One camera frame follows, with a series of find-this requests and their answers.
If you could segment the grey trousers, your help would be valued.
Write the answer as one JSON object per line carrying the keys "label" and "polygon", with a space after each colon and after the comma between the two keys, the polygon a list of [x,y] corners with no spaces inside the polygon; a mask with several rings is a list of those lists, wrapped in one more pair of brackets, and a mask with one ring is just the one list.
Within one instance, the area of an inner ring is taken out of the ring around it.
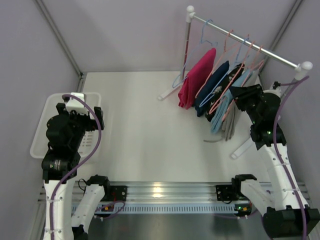
{"label": "grey trousers", "polygon": [[235,126],[238,120],[240,111],[236,108],[235,102],[232,100],[228,106],[226,114],[222,118],[222,125],[217,133],[220,133],[220,137],[217,139],[203,140],[205,143],[217,143],[220,141],[230,140],[235,133]]}

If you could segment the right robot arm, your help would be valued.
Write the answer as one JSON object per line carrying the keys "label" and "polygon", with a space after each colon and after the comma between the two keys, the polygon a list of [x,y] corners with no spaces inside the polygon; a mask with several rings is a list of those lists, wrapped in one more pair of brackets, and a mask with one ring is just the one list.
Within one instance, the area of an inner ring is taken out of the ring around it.
{"label": "right robot arm", "polygon": [[277,123],[281,106],[277,90],[263,90],[257,84],[230,87],[237,108],[252,122],[250,136],[266,167],[273,193],[267,193],[252,174],[232,179],[237,194],[248,198],[262,215],[262,224],[270,238],[302,237],[320,221],[320,212],[311,208],[295,179],[287,151],[287,141]]}

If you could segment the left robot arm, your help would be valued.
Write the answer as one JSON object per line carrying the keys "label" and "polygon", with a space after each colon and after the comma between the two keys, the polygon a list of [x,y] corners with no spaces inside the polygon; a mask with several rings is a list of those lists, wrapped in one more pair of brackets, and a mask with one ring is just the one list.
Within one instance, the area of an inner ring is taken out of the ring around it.
{"label": "left robot arm", "polygon": [[79,147],[86,132],[104,129],[100,107],[79,113],[68,111],[64,103],[56,105],[58,114],[47,122],[48,150],[42,160],[42,179],[46,194],[45,240],[87,240],[89,226],[98,203],[111,192],[108,177],[91,176],[84,195],[75,212],[72,212],[73,187]]}

